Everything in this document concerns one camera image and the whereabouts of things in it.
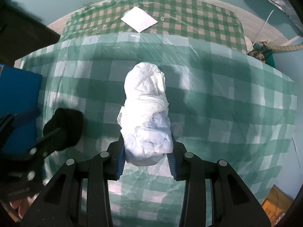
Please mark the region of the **person's left hand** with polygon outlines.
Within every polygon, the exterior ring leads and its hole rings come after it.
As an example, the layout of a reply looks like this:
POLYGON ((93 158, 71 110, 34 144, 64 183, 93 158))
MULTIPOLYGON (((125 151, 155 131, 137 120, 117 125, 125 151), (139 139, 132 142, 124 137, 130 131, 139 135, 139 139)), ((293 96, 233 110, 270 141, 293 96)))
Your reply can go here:
POLYGON ((10 205, 10 207, 12 207, 12 209, 14 209, 13 212, 10 211, 10 213, 9 213, 10 217, 14 221, 17 221, 18 218, 23 219, 27 210, 30 208, 30 206, 35 201, 37 196, 38 196, 38 194, 36 194, 32 197, 26 197, 23 199, 10 201, 9 205, 10 205))

